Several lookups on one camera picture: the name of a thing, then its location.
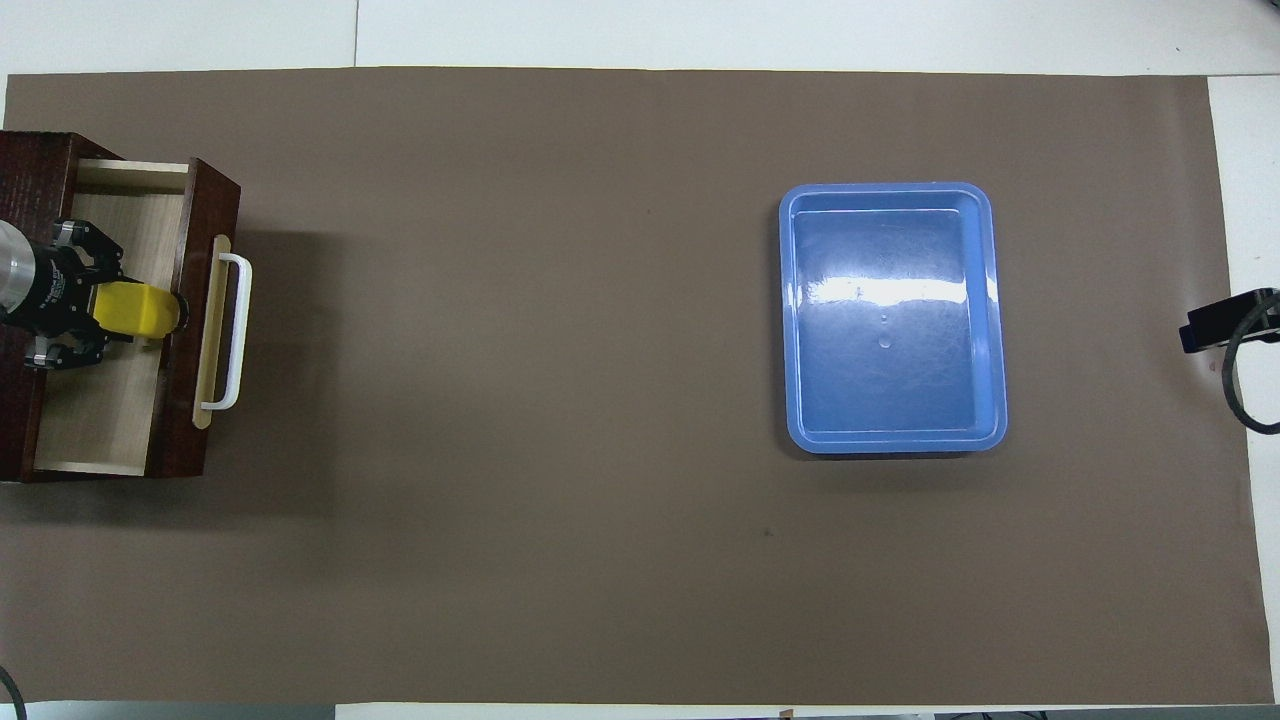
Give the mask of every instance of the drawer handle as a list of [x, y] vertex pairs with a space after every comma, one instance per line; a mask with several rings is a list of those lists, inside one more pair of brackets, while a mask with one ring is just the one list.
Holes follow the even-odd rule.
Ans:
[[239, 400], [241, 368], [244, 366], [244, 334], [248, 331], [248, 299], [253, 291], [253, 265], [242, 255], [219, 252], [218, 259], [234, 264], [239, 270], [236, 281], [236, 315], [232, 318], [232, 347], [227, 360], [227, 389], [218, 402], [201, 402], [201, 410], [227, 410]]

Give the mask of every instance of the dark wood cabinet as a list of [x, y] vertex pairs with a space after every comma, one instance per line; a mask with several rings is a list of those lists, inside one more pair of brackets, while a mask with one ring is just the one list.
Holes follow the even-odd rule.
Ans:
[[238, 208], [239, 186], [198, 159], [131, 161], [74, 133], [0, 132], [0, 219], [33, 242], [49, 242], [58, 218], [90, 220], [124, 247], [129, 277], [189, 309], [164, 340], [111, 343], [101, 364], [76, 370], [26, 368], [31, 336], [0, 328], [0, 479], [204, 471], [200, 409], [214, 400], [221, 252]]

